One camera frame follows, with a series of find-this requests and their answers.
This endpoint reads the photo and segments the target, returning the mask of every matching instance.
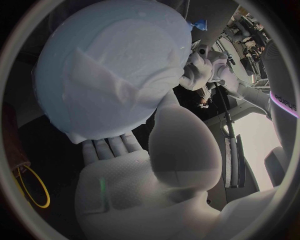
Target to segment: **robot finger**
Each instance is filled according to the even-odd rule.
[[[115,156],[104,139],[95,140],[99,160],[113,159]]]
[[[99,160],[92,140],[85,140],[82,142],[82,154],[85,166]]]
[[[123,134],[121,138],[129,153],[143,150],[132,131]]]
[[[109,138],[108,142],[115,157],[128,154],[128,151],[119,136]]]

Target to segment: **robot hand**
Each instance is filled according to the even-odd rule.
[[[113,159],[142,150],[141,145],[132,132],[125,133],[121,137],[111,137],[108,139],[108,142],[112,151],[104,139],[95,140],[95,147],[92,140],[82,142],[84,165],[87,166],[99,160]]]
[[[189,57],[192,64],[185,66],[184,76],[179,80],[179,84],[185,89],[195,91],[205,86],[212,78],[213,66],[210,60],[203,59],[196,52]]]

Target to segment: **pink light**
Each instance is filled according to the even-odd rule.
[[[278,107],[282,108],[283,110],[285,110],[285,111],[288,112],[289,114],[292,114],[294,117],[299,118],[299,116],[298,116],[295,112],[291,111],[291,110],[288,109],[287,107],[284,107],[284,106],[281,104],[281,102],[278,101],[278,100],[273,96],[273,94],[272,94],[271,91],[270,91],[270,97],[271,97],[272,101],[273,101]]]

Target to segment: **white robotic hand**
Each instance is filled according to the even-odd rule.
[[[143,150],[132,132],[125,133],[121,137],[111,137],[108,139],[108,142],[110,147],[104,139],[95,140],[95,147],[91,140],[82,142],[84,165],[87,166],[99,160],[113,159]]]
[[[213,76],[213,66],[210,60],[203,59],[198,53],[193,53],[189,57],[192,63],[185,66],[184,76],[179,80],[179,84],[185,89],[195,91],[205,86]]]

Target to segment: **yellow cable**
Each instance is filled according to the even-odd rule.
[[[35,203],[35,205],[39,206],[39,207],[42,208],[42,209],[45,209],[45,208],[49,207],[49,205],[50,205],[50,196],[49,196],[49,193],[48,193],[48,190],[47,190],[45,184],[43,183],[43,181],[41,180],[41,178],[35,173],[35,171],[33,171],[29,166],[26,166],[26,165],[24,165],[24,166],[25,166],[29,171],[31,171],[31,172],[34,174],[34,176],[37,178],[37,180],[38,180],[38,181],[40,182],[40,184],[42,185],[42,188],[44,189],[44,191],[45,191],[45,193],[46,193],[47,202],[46,202],[45,205],[39,205],[39,204],[36,203],[36,201],[35,201],[35,200],[33,199],[33,197],[29,194],[27,188],[25,187],[25,184],[24,184],[24,182],[23,182],[23,179],[22,179],[22,176],[21,176],[21,173],[20,173],[20,169],[17,168],[18,174],[19,174],[19,176],[20,176],[21,183],[22,183],[22,185],[23,185],[23,187],[24,187],[26,193],[28,194],[28,196],[30,197],[30,199]]]

